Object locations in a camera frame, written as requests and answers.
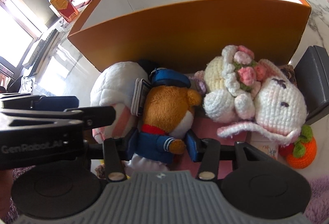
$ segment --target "red collar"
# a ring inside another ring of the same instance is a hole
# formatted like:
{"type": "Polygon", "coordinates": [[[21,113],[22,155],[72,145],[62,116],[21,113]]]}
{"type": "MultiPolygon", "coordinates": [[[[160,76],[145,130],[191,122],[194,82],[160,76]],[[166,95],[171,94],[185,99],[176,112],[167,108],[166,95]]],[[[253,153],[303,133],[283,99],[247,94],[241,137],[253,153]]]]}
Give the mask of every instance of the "red collar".
{"type": "Polygon", "coordinates": [[[141,129],[142,132],[146,132],[149,134],[156,134],[156,135],[165,135],[166,132],[158,127],[155,126],[151,126],[151,125],[147,125],[147,124],[143,124],[141,129]]]}

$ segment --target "plush toy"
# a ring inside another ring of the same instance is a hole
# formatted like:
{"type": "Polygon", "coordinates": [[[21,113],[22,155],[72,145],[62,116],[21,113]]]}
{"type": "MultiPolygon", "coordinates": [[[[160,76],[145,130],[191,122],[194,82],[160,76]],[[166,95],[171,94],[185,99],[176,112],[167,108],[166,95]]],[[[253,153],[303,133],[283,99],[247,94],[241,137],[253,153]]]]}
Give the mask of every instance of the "plush toy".
{"type": "Polygon", "coordinates": [[[167,171],[166,165],[173,162],[174,155],[183,154],[183,138],[192,126],[194,106],[201,104],[200,94],[186,87],[187,77],[174,71],[162,72],[166,76],[152,80],[152,85],[158,86],[146,97],[137,149],[125,163],[127,175],[133,171],[167,171]]]}
{"type": "Polygon", "coordinates": [[[91,106],[112,105],[116,120],[111,126],[93,130],[98,143],[110,137],[123,137],[137,125],[138,118],[130,113],[137,78],[148,81],[156,64],[141,60],[119,62],[105,69],[96,80],[90,93],[91,106]]]}
{"type": "Polygon", "coordinates": [[[244,46],[226,46],[222,56],[205,69],[208,94],[206,114],[215,122],[231,123],[219,128],[220,137],[256,131],[279,144],[295,141],[307,111],[301,92],[268,60],[254,60],[244,46]]]}
{"type": "Polygon", "coordinates": [[[294,143],[287,146],[279,146],[279,154],[287,163],[296,169],[308,167],[316,156],[316,141],[313,137],[312,128],[308,125],[302,126],[300,136],[294,143]]]}

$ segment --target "bear ear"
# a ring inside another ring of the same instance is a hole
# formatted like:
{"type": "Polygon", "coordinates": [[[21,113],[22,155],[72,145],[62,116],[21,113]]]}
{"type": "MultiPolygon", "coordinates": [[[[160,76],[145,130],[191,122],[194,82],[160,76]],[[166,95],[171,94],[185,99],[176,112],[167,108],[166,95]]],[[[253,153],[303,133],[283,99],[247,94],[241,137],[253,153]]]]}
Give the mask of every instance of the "bear ear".
{"type": "Polygon", "coordinates": [[[201,95],[194,89],[187,90],[187,98],[189,106],[198,106],[202,102],[201,95]]]}
{"type": "Polygon", "coordinates": [[[258,63],[266,68],[266,77],[278,77],[285,80],[288,80],[288,78],[281,72],[281,70],[275,66],[271,61],[266,59],[261,59],[258,61],[258,63]]]}

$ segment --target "orange box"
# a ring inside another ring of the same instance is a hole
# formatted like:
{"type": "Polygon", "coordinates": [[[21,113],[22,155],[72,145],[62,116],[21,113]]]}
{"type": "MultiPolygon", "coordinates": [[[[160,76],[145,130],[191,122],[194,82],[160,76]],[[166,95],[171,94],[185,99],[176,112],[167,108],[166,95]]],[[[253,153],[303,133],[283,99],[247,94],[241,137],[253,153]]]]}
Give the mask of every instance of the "orange box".
{"type": "Polygon", "coordinates": [[[68,39],[101,72],[143,58],[193,73],[230,44],[283,65],[310,11],[305,0],[92,0],[68,39]]]}

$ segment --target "crochet flower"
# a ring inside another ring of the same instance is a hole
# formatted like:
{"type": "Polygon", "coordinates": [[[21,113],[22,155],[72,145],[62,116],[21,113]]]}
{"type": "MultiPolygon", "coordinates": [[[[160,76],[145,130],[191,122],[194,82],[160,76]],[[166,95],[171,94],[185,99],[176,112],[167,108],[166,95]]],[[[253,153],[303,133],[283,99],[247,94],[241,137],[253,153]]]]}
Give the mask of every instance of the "crochet flower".
{"type": "Polygon", "coordinates": [[[242,65],[249,65],[252,62],[252,58],[245,52],[236,52],[234,54],[234,62],[242,65]]]}
{"type": "Polygon", "coordinates": [[[250,49],[246,48],[246,47],[243,46],[243,45],[238,46],[238,47],[237,47],[237,50],[238,50],[239,52],[244,52],[244,53],[248,54],[252,59],[255,58],[255,54],[253,53],[253,51],[251,51],[250,49]]]}
{"type": "Polygon", "coordinates": [[[252,86],[256,81],[256,72],[250,66],[241,68],[238,72],[240,82],[246,86],[252,86]]]}
{"type": "Polygon", "coordinates": [[[256,65],[254,70],[256,72],[257,81],[262,81],[266,76],[266,68],[262,65],[256,65]]]}

